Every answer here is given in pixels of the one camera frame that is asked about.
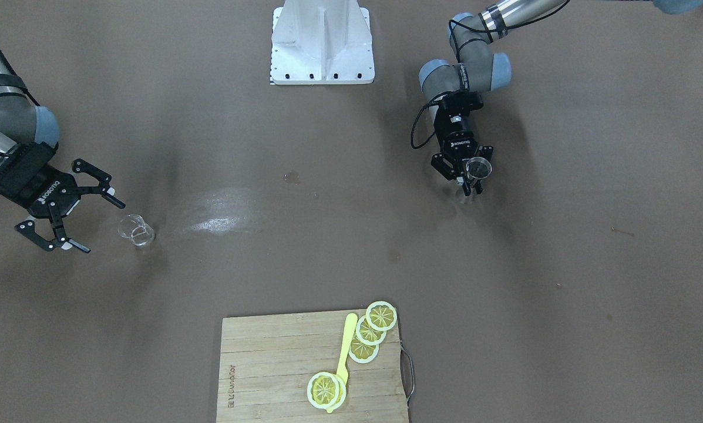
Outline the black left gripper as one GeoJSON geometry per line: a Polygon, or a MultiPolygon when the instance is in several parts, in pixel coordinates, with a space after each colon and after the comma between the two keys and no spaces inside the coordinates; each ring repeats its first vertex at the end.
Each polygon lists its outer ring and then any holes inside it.
{"type": "MultiPolygon", "coordinates": [[[[445,94],[436,102],[434,131],[439,152],[432,156],[432,166],[447,180],[456,180],[461,175],[461,162],[474,156],[483,156],[491,161],[494,149],[481,145],[469,123],[469,115],[483,107],[480,94],[445,94]]],[[[483,193],[482,177],[473,180],[473,193],[483,193]]],[[[460,177],[464,196],[471,196],[471,182],[467,176],[460,177]]]]}

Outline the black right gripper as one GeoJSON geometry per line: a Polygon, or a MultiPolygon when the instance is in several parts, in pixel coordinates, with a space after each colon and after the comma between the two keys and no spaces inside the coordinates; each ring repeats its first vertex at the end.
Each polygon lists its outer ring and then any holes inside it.
{"type": "Polygon", "coordinates": [[[87,174],[97,181],[96,186],[78,186],[75,178],[51,166],[55,155],[53,147],[32,143],[16,147],[0,160],[0,195],[26,209],[28,216],[15,225],[17,233],[42,251],[79,251],[89,254],[90,247],[70,237],[62,219],[80,201],[81,196],[96,194],[118,209],[126,204],[114,196],[110,186],[112,176],[82,159],[72,164],[75,174],[87,174]],[[58,227],[51,222],[60,217],[58,227]],[[41,228],[38,219],[47,219],[48,227],[41,228]]]}

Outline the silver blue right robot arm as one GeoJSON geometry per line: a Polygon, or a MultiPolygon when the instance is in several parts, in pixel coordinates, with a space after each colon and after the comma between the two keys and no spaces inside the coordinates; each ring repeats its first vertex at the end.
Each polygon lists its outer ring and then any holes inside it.
{"type": "Polygon", "coordinates": [[[53,112],[37,102],[0,48],[0,195],[27,218],[15,230],[43,251],[90,249],[66,232],[64,219],[85,195],[96,194],[118,209],[112,176],[81,158],[71,172],[51,165],[60,130],[53,112]]]}

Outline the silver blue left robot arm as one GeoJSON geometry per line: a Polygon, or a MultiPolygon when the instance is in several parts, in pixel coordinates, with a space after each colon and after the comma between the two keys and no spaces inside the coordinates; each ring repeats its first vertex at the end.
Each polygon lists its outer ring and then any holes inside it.
{"type": "Polygon", "coordinates": [[[483,180],[493,171],[494,149],[478,142],[469,116],[483,107],[482,96],[512,80],[505,53],[494,53],[493,42],[510,31],[542,21],[566,6],[565,1],[499,1],[477,14],[462,13],[448,23],[455,63],[434,59],[419,70],[419,86],[433,122],[438,152],[430,163],[453,180],[464,196],[481,194],[483,180]]]}

